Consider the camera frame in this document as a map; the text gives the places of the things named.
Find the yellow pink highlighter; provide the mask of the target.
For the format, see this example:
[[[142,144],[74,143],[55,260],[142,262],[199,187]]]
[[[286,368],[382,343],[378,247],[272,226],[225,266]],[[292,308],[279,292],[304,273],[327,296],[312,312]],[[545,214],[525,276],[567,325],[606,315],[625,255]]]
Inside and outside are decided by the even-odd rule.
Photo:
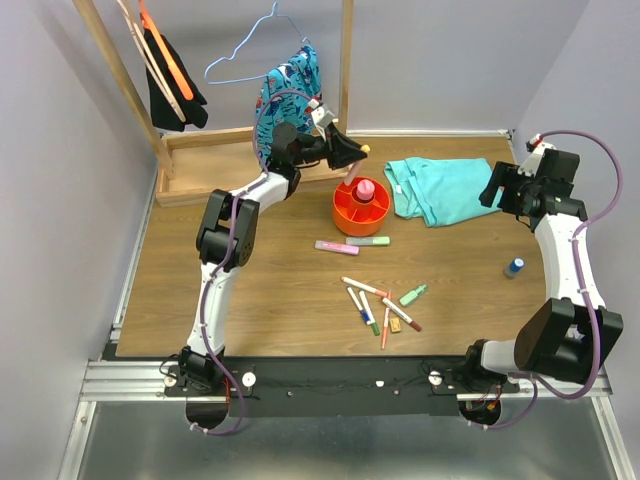
[[[354,162],[350,167],[347,175],[344,177],[343,184],[349,186],[357,176],[363,161],[368,157],[371,148],[369,145],[362,145],[360,151],[364,154],[364,158]]]

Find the green grey highlighter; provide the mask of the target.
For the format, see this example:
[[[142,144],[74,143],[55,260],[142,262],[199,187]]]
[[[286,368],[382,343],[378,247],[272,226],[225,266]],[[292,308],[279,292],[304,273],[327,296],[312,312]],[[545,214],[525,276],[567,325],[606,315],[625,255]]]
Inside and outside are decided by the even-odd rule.
[[[388,236],[347,237],[345,243],[350,246],[388,246],[391,240]]]

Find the white marker red cap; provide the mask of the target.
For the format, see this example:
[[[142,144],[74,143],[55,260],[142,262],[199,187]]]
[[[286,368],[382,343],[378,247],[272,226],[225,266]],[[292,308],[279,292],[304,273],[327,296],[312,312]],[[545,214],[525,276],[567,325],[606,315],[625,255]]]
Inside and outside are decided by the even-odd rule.
[[[389,294],[388,291],[378,289],[376,287],[373,287],[371,285],[359,282],[359,281],[351,279],[349,277],[343,276],[343,277],[341,277],[341,281],[343,283],[351,286],[351,287],[358,288],[360,290],[363,290],[365,292],[377,295],[377,296],[382,297],[382,298],[386,298],[388,296],[388,294]]]

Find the white marker maroon cap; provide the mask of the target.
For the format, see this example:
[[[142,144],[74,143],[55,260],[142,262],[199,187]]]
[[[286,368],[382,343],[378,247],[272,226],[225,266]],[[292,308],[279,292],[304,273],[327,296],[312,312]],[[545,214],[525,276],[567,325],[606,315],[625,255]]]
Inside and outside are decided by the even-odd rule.
[[[401,320],[403,320],[408,326],[413,328],[417,332],[422,331],[422,327],[413,320],[408,314],[406,314],[399,306],[397,306],[391,299],[383,298],[382,302],[393,311]]]

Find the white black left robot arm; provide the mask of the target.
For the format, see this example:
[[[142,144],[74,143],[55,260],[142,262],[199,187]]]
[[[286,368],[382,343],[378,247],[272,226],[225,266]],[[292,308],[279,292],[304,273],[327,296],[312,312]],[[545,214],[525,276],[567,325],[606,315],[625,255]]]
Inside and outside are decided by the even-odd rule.
[[[177,357],[180,375],[201,395],[214,393],[232,375],[222,365],[232,290],[254,249],[258,220],[297,189],[301,170],[325,161],[332,170],[356,164],[370,148],[340,133],[334,124],[318,136],[288,122],[275,127],[266,171],[234,191],[214,190],[196,236],[201,287],[194,324]]]

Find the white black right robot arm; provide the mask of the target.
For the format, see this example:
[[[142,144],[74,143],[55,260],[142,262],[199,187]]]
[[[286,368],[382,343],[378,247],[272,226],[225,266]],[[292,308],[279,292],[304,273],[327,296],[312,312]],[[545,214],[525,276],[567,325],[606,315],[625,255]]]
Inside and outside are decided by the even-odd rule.
[[[572,198],[580,158],[540,142],[520,166],[499,162],[480,194],[482,205],[527,218],[541,251],[545,302],[511,341],[478,340],[460,379],[480,392],[517,374],[590,384],[623,331],[596,287],[586,248],[589,219]]]

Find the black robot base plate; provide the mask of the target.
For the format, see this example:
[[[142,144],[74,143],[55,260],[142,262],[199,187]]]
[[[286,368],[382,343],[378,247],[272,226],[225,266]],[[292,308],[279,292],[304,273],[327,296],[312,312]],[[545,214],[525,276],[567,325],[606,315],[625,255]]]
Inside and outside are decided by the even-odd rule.
[[[516,393],[506,376],[461,355],[226,356],[223,365],[176,357],[162,363],[165,393],[191,417],[456,416],[466,400]]]

